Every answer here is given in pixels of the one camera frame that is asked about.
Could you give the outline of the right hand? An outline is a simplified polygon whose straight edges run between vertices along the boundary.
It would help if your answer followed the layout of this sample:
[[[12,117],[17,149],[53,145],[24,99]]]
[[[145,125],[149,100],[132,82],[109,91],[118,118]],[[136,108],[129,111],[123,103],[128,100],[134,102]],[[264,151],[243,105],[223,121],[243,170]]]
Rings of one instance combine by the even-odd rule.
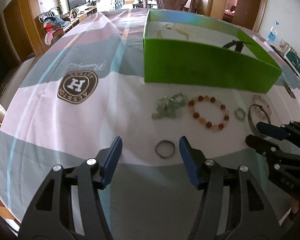
[[[290,199],[290,205],[291,205],[291,212],[293,214],[298,213],[299,206],[300,206],[299,201],[297,201],[295,198],[291,197],[291,199]]]

